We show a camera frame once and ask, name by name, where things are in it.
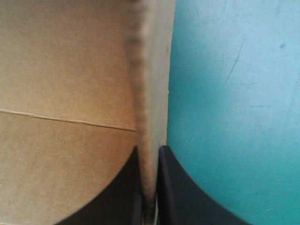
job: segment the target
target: cardboard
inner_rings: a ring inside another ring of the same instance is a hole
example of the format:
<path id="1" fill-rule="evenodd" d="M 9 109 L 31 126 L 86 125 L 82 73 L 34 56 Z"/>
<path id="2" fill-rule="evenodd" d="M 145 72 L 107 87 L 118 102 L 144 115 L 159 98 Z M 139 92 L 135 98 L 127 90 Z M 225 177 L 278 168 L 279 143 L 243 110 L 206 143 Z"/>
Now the cardboard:
<path id="1" fill-rule="evenodd" d="M 135 132 L 0 113 L 0 224 L 51 225 L 116 176 Z"/>
<path id="2" fill-rule="evenodd" d="M 0 2 L 0 224 L 69 216 L 136 144 L 154 208 L 173 13 L 174 0 Z"/>
<path id="3" fill-rule="evenodd" d="M 0 108 L 134 128 L 125 3 L 0 2 Z"/>
<path id="4" fill-rule="evenodd" d="M 0 2 L 0 224 L 69 216 L 136 145 L 124 7 Z"/>
<path id="5" fill-rule="evenodd" d="M 138 0 L 128 10 L 127 55 L 142 189 L 150 211 L 155 208 L 158 149 L 166 144 L 174 7 L 175 0 Z"/>

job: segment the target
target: crease line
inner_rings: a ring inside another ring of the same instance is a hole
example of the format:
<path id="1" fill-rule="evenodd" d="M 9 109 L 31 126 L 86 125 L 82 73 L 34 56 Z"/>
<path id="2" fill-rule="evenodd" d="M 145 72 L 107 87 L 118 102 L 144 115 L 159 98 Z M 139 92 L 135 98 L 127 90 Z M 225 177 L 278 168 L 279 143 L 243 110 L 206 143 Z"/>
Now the crease line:
<path id="1" fill-rule="evenodd" d="M 133 127 L 123 127 L 123 126 L 118 126 L 118 125 L 113 125 L 113 124 L 105 124 L 105 123 L 91 122 L 91 121 L 85 121 L 85 120 L 72 120 L 72 119 L 66 119 L 66 118 L 60 118 L 60 117 L 48 117 L 48 116 L 42 116 L 42 115 L 37 115 L 37 114 L 33 114 L 33 113 L 28 113 L 28 112 L 18 112 L 18 111 L 13 111 L 13 110 L 8 110 L 8 109 L 0 109 L 0 113 L 28 116 L 28 117 L 33 117 L 33 118 L 38 118 L 38 119 L 43 119 L 43 120 L 55 120 L 55 121 L 62 121 L 62 122 L 68 122 L 68 123 L 79 123 L 79 124 L 100 127 L 100 128 L 110 128 L 110 129 L 116 129 L 116 130 L 126 130 L 126 131 L 136 132 L 136 129 Z"/>

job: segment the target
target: blue surface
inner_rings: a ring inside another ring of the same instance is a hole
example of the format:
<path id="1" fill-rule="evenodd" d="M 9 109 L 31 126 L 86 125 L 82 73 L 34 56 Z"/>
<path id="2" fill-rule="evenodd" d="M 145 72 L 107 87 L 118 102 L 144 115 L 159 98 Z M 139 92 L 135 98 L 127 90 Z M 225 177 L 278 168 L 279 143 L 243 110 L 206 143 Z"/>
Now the blue surface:
<path id="1" fill-rule="evenodd" d="M 177 0 L 168 144 L 254 225 L 300 224 L 300 0 Z"/>

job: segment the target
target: brown cardboard surface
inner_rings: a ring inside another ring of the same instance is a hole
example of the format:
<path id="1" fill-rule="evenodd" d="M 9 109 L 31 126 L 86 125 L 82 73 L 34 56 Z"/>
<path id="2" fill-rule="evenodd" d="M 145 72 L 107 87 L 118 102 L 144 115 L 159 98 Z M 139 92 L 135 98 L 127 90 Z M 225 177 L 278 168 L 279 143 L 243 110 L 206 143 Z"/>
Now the brown cardboard surface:
<path id="1" fill-rule="evenodd" d="M 50 225 L 115 177 L 135 132 L 0 113 L 0 224 Z"/>
<path id="2" fill-rule="evenodd" d="M 166 143 L 175 0 L 131 1 L 127 51 L 136 114 L 142 189 L 154 208 L 158 149 Z"/>
<path id="3" fill-rule="evenodd" d="M 0 1 L 0 109 L 134 128 L 124 6 Z"/>

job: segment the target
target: black curved object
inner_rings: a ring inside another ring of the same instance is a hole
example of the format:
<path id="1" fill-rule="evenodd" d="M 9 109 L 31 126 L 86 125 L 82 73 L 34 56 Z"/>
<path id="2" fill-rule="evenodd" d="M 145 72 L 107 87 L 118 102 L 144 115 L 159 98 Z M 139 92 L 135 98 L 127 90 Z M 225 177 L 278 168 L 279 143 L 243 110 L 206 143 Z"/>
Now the black curved object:
<path id="1" fill-rule="evenodd" d="M 169 146 L 159 150 L 157 194 L 160 225 L 249 225 L 204 193 Z"/>
<path id="2" fill-rule="evenodd" d="M 142 194 L 133 150 L 114 180 L 90 203 L 56 225 L 141 225 Z"/>

